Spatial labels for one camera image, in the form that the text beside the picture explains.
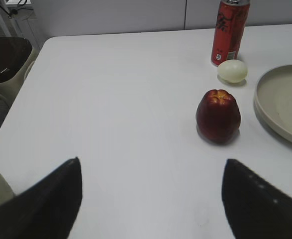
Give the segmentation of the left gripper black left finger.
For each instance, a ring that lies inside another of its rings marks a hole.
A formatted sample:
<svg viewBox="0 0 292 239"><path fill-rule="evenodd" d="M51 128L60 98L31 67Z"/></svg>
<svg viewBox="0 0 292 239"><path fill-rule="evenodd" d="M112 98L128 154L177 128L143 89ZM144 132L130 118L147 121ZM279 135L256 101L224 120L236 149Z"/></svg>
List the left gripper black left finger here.
<svg viewBox="0 0 292 239"><path fill-rule="evenodd" d="M82 170L76 157L0 206L0 239L66 239L82 199Z"/></svg>

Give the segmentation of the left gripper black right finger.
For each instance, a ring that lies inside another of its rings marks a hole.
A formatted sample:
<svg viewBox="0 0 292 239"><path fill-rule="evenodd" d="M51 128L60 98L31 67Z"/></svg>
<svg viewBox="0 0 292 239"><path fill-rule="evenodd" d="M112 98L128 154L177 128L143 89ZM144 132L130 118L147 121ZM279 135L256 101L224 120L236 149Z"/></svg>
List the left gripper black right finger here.
<svg viewBox="0 0 292 239"><path fill-rule="evenodd" d="M292 239L292 197L236 159L228 159L222 202L237 239Z"/></svg>

